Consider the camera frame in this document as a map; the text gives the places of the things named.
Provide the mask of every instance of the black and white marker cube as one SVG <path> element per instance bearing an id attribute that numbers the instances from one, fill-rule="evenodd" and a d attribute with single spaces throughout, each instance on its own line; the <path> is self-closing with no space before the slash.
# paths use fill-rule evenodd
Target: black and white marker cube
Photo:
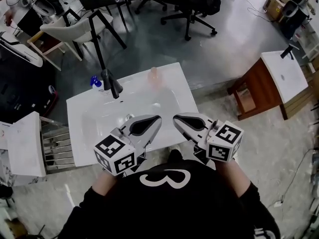
<path id="1" fill-rule="evenodd" d="M 242 141 L 244 130 L 226 121 L 207 141 L 206 157 L 223 162 L 230 161 Z"/>
<path id="2" fill-rule="evenodd" d="M 94 146 L 97 161 L 114 176 L 137 165 L 135 148 L 110 134 Z"/>

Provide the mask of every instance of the concrete floor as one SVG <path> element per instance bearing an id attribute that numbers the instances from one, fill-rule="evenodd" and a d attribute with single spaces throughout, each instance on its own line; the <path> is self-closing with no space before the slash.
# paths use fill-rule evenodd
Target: concrete floor
<path id="1" fill-rule="evenodd" d="M 82 7 L 79 0 L 65 5 L 74 11 Z M 248 0 L 259 9 L 265 0 Z M 131 11 L 140 1 L 133 1 Z M 168 5 L 166 12 L 156 2 L 148 2 L 139 15 L 132 18 L 123 5 L 122 10 L 129 32 L 127 33 L 117 8 L 112 9 L 113 26 L 124 40 L 123 50 L 114 37 L 104 31 L 100 47 L 104 62 L 114 76 L 122 78 L 153 66 L 179 62 L 191 89 L 211 86 L 242 76 L 260 57 L 261 52 L 282 50 L 286 40 L 276 27 L 251 14 L 252 7 L 246 0 L 222 0 L 220 12 L 207 16 L 205 21 L 213 25 L 218 34 L 210 36 L 206 26 L 195 23 L 190 26 L 192 39 L 184 40 L 186 20 L 175 19 L 160 24 L 160 18 L 175 14 L 174 6 Z M 65 100 L 90 89 L 90 78 L 100 74 L 100 64 L 93 43 L 86 43 L 90 53 L 82 48 L 85 59 L 80 62 L 67 51 L 64 56 L 56 50 L 49 55 L 62 72 L 56 73 L 56 88 L 60 96 L 50 118 L 67 122 Z"/>
<path id="2" fill-rule="evenodd" d="M 80 8 L 78 0 L 73 1 L 74 10 Z M 264 0 L 249 0 L 259 9 Z M 131 10 L 139 1 L 133 2 Z M 208 16 L 205 21 L 214 25 L 218 34 L 210 37 L 210 30 L 195 23 L 190 27 L 192 40 L 184 40 L 185 20 L 168 21 L 160 24 L 160 17 L 174 13 L 173 6 L 167 12 L 155 2 L 147 3 L 141 14 L 134 15 L 135 23 L 123 6 L 129 33 L 112 10 L 114 29 L 120 34 L 128 48 L 123 50 L 110 33 L 101 35 L 100 47 L 107 67 L 116 78 L 179 62 L 189 83 L 198 110 L 213 119 L 234 121 L 245 130 L 239 151 L 239 164 L 249 178 L 259 187 L 262 202 L 270 206 L 282 235 L 287 238 L 300 235 L 309 222 L 311 203 L 310 175 L 308 173 L 311 152 L 305 157 L 298 174 L 287 192 L 281 207 L 272 203 L 279 200 L 288 187 L 303 154 L 314 146 L 315 128 L 309 126 L 315 115 L 308 104 L 295 117 L 282 119 L 279 108 L 237 121 L 233 97 L 225 91 L 213 92 L 222 82 L 243 75 L 260 57 L 261 52 L 282 50 L 287 42 L 275 26 L 247 11 L 251 5 L 246 0 L 222 0 L 220 13 Z M 100 73 L 92 43 L 89 51 L 83 50 L 85 59 L 78 61 L 71 52 L 62 56 L 59 51 L 49 56 L 62 67 L 56 73 L 56 88 L 60 99 L 49 118 L 67 122 L 65 100 L 90 89 L 90 77 Z M 192 146 L 181 145 L 185 158 L 192 158 Z M 167 152 L 158 150 L 148 153 L 148 160 L 140 169 L 147 169 L 165 161 Z M 14 199 L 21 221 L 31 233 L 36 234 L 43 224 L 45 238 L 59 233 L 73 204 L 78 205 L 92 185 L 99 165 L 74 171 L 49 175 L 45 183 L 14 187 Z"/>
<path id="3" fill-rule="evenodd" d="M 225 91 L 203 93 L 192 91 L 200 113 L 213 119 L 229 120 L 245 130 L 238 152 L 238 163 L 259 188 L 261 200 L 276 219 L 283 236 L 299 238 L 310 220 L 312 202 L 309 165 L 312 152 L 303 160 L 281 207 L 272 204 L 280 200 L 290 184 L 303 154 L 314 146 L 315 119 L 305 106 L 294 118 L 284 121 L 279 108 L 237 121 L 234 98 Z M 184 159 L 193 159 L 193 144 L 181 144 Z M 166 161 L 166 149 L 147 153 L 147 160 L 138 169 L 149 169 Z M 45 238 L 59 233 L 72 207 L 78 205 L 84 193 L 101 172 L 100 165 L 48 175 L 47 182 L 14 187 L 16 211 L 28 231 L 37 233 L 43 224 Z"/>

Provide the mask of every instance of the black faucet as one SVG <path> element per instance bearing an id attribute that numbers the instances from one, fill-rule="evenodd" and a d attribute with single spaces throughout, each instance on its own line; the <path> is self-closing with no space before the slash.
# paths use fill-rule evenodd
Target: black faucet
<path id="1" fill-rule="evenodd" d="M 284 57 L 286 57 L 288 54 L 290 54 L 291 60 L 294 60 L 294 57 L 293 57 L 293 55 L 292 55 L 292 53 L 291 53 L 291 51 L 293 50 L 293 48 L 299 50 L 298 47 L 296 47 L 296 46 L 294 46 L 294 45 L 292 45 L 292 44 L 289 44 L 288 48 L 285 49 L 284 52 L 280 55 L 281 58 L 284 58 Z"/>
<path id="2" fill-rule="evenodd" d="M 114 79 L 114 76 L 109 69 L 103 69 L 101 72 L 101 77 L 103 79 L 104 90 L 111 89 L 113 98 L 119 98 L 119 93 L 123 91 L 123 87 L 116 79 Z"/>

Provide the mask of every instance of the small bottle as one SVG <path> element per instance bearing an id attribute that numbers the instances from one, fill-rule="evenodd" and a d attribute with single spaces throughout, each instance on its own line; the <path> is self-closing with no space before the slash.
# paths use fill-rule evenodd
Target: small bottle
<path id="1" fill-rule="evenodd" d="M 100 92 L 103 96 L 108 95 L 108 91 L 104 90 L 103 82 L 101 82 L 96 75 L 91 77 L 90 85 L 92 86 L 93 89 Z"/>
<path id="2" fill-rule="evenodd" d="M 158 72 L 156 67 L 152 67 L 148 73 L 148 82 L 150 83 L 151 87 L 155 90 L 158 90 L 162 87 L 162 75 L 161 72 Z"/>

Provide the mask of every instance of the white sink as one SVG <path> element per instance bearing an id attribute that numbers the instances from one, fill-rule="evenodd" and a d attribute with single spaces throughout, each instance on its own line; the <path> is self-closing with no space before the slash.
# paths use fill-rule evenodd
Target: white sink
<path id="1" fill-rule="evenodd" d="M 158 78 L 150 70 L 122 79 L 118 99 L 89 90 L 67 100 L 68 120 L 76 166 L 96 164 L 93 146 L 128 116 L 160 115 L 162 126 L 147 151 L 185 141 L 172 123 L 178 113 L 197 113 L 197 107 L 179 63 L 158 67 Z"/>

